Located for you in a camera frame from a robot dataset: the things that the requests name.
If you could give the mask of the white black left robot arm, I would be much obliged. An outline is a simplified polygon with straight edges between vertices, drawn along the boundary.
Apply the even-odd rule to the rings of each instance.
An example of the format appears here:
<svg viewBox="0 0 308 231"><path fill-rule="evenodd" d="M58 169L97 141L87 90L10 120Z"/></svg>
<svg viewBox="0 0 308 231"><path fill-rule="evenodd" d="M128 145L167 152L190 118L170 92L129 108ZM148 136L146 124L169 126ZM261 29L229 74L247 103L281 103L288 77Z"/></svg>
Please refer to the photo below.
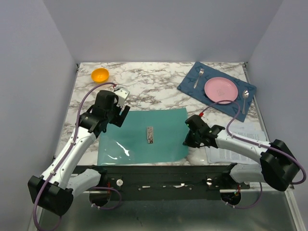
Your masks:
<svg viewBox="0 0 308 231"><path fill-rule="evenodd" d="M54 162L40 177L32 176L28 181L34 204L61 217L79 194L92 187L102 190L106 186L106 177L94 169L87 169L76 180L70 177L86 150L106 132L108 124L122 126L130 110L124 105L128 96L129 91L124 88L101 90L95 103L86 112L78 113L78 128Z"/></svg>

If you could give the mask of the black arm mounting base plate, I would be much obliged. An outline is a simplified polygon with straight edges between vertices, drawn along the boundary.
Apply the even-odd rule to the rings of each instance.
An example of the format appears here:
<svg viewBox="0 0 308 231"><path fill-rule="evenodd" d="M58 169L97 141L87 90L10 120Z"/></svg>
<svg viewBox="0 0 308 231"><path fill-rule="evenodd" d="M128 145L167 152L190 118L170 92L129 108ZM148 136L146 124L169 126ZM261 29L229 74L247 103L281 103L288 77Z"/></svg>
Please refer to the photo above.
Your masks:
<svg viewBox="0 0 308 231"><path fill-rule="evenodd" d="M90 198L111 201L220 200L222 193L248 190L228 166L91 166L102 175Z"/></svg>

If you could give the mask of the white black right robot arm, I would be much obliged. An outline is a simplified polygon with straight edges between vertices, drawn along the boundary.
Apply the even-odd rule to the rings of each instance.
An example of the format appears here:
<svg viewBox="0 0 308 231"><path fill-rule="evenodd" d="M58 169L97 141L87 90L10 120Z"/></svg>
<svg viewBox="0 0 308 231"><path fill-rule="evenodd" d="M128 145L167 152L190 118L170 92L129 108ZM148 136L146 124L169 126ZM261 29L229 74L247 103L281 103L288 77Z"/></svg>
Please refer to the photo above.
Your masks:
<svg viewBox="0 0 308 231"><path fill-rule="evenodd" d="M254 164L235 164L228 173L221 177L222 185L228 189L238 183L264 182L270 187L285 191L299 172L296 159L290 154L282 152L277 145L282 141L273 143L256 141L243 136L236 136L224 127L213 125L210 127L199 115L193 115L186 119L189 132L183 145L200 148L213 147L233 151L249 159Z"/></svg>

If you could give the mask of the teal plastic folder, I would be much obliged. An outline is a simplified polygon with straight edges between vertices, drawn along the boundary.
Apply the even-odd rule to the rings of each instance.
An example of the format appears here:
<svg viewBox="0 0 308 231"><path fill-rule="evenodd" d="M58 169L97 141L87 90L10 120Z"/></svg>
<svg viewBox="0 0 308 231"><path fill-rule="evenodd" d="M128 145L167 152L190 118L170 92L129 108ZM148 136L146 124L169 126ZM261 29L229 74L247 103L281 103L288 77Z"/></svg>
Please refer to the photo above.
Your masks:
<svg viewBox="0 0 308 231"><path fill-rule="evenodd" d="M172 110L129 111L123 125L108 125L100 134L99 166L176 162L189 150L183 142L188 133L185 108ZM154 128L154 142L149 144L146 128Z"/></svg>

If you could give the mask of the printed white paper sheets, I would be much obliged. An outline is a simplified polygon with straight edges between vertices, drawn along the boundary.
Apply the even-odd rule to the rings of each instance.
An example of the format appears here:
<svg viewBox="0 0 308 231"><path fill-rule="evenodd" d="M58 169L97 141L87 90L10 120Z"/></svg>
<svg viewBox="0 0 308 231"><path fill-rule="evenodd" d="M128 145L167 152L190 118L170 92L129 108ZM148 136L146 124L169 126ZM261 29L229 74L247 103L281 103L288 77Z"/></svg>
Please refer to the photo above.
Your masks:
<svg viewBox="0 0 308 231"><path fill-rule="evenodd" d="M217 148L205 149L210 163L259 164L261 152L267 150L259 145L269 145L263 131L236 128L220 131L215 141Z"/></svg>

